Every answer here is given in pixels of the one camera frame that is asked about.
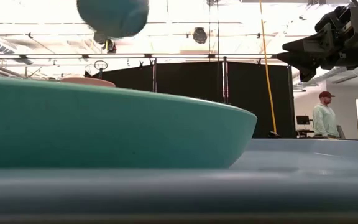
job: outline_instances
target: white wall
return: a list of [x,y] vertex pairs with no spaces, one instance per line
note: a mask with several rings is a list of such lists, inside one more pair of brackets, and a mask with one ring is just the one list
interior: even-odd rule
[[327,85],[327,91],[336,96],[330,107],[334,110],[336,121],[342,126],[346,139],[358,139],[358,86],[331,84]]
[[[306,115],[309,116],[310,119],[313,119],[313,108],[320,103],[318,95],[322,91],[326,91],[326,82],[319,83],[316,87],[307,87],[304,93],[294,93],[295,116]],[[313,130],[311,126],[296,125],[296,129],[305,128]]]

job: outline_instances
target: light green shirt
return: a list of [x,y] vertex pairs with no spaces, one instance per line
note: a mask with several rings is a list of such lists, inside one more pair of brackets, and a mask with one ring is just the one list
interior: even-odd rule
[[330,107],[318,104],[313,109],[314,134],[339,137],[335,113]]

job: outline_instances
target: red cap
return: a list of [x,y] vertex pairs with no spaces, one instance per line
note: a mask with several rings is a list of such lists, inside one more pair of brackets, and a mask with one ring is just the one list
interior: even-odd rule
[[333,96],[330,92],[328,91],[322,91],[320,93],[320,95],[318,95],[318,98],[322,98],[322,97],[328,97],[328,98],[331,98],[331,97],[335,97]]

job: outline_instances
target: yellow cable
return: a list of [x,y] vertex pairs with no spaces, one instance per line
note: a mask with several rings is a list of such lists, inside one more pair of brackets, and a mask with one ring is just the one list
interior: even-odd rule
[[265,55],[265,71],[266,71],[266,80],[267,80],[267,88],[268,88],[268,95],[270,98],[270,108],[272,109],[272,119],[273,119],[273,130],[277,133],[276,128],[276,118],[274,115],[274,106],[273,106],[273,96],[272,96],[272,89],[270,87],[270,79],[269,79],[269,66],[267,65],[267,56],[266,56],[266,41],[265,41],[265,27],[264,27],[264,18],[262,17],[262,0],[259,0],[259,7],[260,7],[260,22],[262,23],[262,37],[264,42],[264,55]]

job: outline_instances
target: ceiling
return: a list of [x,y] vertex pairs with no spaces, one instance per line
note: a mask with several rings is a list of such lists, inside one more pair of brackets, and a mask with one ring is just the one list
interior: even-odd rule
[[[327,3],[269,0],[263,3],[261,16],[259,4],[253,0],[221,0],[219,7],[208,6],[205,0],[150,0],[146,26],[135,37],[115,40],[117,54],[256,54],[255,59],[242,60],[255,63],[262,57],[258,54],[264,52],[261,18],[266,51],[276,54],[282,52],[284,43],[314,34],[314,25],[321,16],[345,5],[346,0]],[[205,44],[193,40],[196,27],[205,29]],[[76,0],[0,0],[0,42],[11,46],[15,54],[105,54],[93,36],[94,30],[76,10]],[[143,61],[103,60],[109,64],[109,70],[136,67]],[[26,68],[26,64],[15,60],[0,60],[0,66],[31,78],[48,79],[82,76],[85,71],[96,73],[95,61],[44,58],[32,60],[33,64]]]

